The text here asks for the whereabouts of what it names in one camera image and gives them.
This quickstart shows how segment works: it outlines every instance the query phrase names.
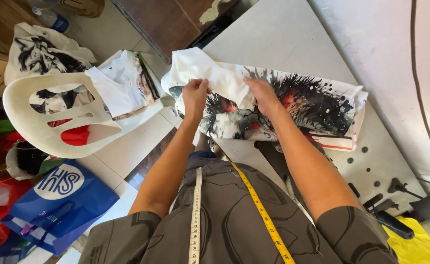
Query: shorts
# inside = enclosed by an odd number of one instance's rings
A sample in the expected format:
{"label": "shorts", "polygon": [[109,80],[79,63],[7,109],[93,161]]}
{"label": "shorts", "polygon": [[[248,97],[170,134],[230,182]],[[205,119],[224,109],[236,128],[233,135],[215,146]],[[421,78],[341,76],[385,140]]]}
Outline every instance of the shorts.
{"label": "shorts", "polygon": [[189,159],[192,159],[192,158],[214,158],[214,159],[216,159],[217,156],[211,150],[205,149],[205,150],[199,150],[199,151],[195,151],[193,153],[190,153]]}

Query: tape measure numbers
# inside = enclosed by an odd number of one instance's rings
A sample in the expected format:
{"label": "tape measure numbers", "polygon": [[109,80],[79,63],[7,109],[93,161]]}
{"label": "tape measure numbers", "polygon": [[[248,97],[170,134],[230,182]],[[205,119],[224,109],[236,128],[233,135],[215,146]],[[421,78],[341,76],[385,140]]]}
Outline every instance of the tape measure numbers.
{"label": "tape measure numbers", "polygon": [[[272,223],[272,220],[270,219],[269,214],[267,213],[266,209],[262,205],[262,202],[260,202],[260,199],[258,198],[256,191],[254,190],[253,186],[247,179],[246,175],[236,166],[235,163],[231,162],[231,165],[233,165],[233,168],[235,168],[235,170],[238,172],[239,176],[245,183],[246,187],[248,188],[249,194],[251,195],[251,198],[253,198],[254,204],[259,210],[260,216],[262,217],[262,220],[266,225],[267,231],[269,232],[270,237],[272,238],[272,241],[277,247],[278,252],[282,256],[283,261],[285,262],[285,264],[295,264],[295,262],[293,261],[293,258],[288,252],[287,247],[283,243],[282,238],[278,234],[277,229]],[[191,220],[191,240],[189,243],[189,264],[199,264],[199,253],[200,253],[200,217],[199,216],[200,216],[200,194],[201,194],[200,187],[201,186],[202,186],[202,168],[199,167],[197,168],[196,183],[194,188],[194,201],[193,201],[192,220]]]}
{"label": "tape measure numbers", "polygon": [[249,194],[251,195],[251,198],[253,198],[254,204],[256,205],[257,209],[259,210],[260,216],[262,217],[262,220],[264,221],[264,224],[266,225],[267,231],[269,231],[270,237],[272,238],[272,241],[274,242],[275,246],[277,247],[278,252],[283,258],[283,261],[285,264],[295,264],[293,261],[293,258],[290,255],[290,252],[288,252],[287,247],[282,241],[282,238],[277,232],[277,229],[275,228],[274,224],[272,223],[272,220],[270,219],[269,214],[267,213],[266,209],[262,205],[262,202],[260,202],[259,197],[257,196],[256,191],[254,190],[253,186],[247,179],[246,175],[236,166],[235,163],[231,162],[231,165],[233,165],[233,168],[239,173],[239,176],[245,183]]}
{"label": "tape measure numbers", "polygon": [[200,187],[202,186],[202,167],[197,168],[194,188],[194,201],[191,220],[191,240],[189,243],[189,264],[199,264],[200,253]]}

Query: white table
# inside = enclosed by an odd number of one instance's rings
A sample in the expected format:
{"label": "white table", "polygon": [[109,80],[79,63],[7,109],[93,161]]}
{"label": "white table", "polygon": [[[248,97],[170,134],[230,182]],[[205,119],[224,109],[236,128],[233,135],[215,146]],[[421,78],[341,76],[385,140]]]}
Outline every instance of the white table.
{"label": "white table", "polygon": [[[323,77],[357,85],[344,60],[306,0],[261,0],[203,49],[215,61],[276,69]],[[270,177],[286,191],[272,166],[253,146],[254,141],[216,140],[235,162],[244,163]],[[362,153],[362,147],[368,147]],[[391,179],[407,183],[409,191],[425,197],[389,133],[367,102],[357,149],[353,152],[326,150],[347,182],[354,184],[364,203],[381,193],[399,204],[396,216],[411,209],[418,199],[400,192],[389,194]]]}

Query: person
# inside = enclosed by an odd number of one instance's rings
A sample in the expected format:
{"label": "person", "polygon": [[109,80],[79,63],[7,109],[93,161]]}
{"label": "person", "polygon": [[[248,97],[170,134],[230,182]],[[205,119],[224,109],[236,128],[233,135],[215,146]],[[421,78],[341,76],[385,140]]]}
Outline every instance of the person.
{"label": "person", "polygon": [[[256,169],[246,175],[293,260],[301,263],[398,263],[340,173],[300,132],[271,86],[245,78],[272,122],[288,169],[311,213]],[[129,215],[95,226],[80,263],[188,263],[196,171],[201,168],[200,263],[283,263],[247,186],[206,137],[191,153],[208,80],[183,88],[185,117],[141,184]]]}

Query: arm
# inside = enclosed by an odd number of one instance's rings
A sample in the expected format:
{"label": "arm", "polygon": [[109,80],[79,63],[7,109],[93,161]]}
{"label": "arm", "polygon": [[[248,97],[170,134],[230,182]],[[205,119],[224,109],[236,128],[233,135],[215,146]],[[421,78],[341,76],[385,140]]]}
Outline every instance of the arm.
{"label": "arm", "polygon": [[313,219],[316,221],[323,213],[340,206],[360,208],[340,173],[297,128],[272,87],[246,77],[245,83],[253,89],[259,111],[271,120],[288,169]]}
{"label": "arm", "polygon": [[150,211],[163,219],[169,212],[186,171],[195,132],[207,99],[208,80],[191,80],[183,88],[185,117],[168,147],[140,186],[129,214]]}

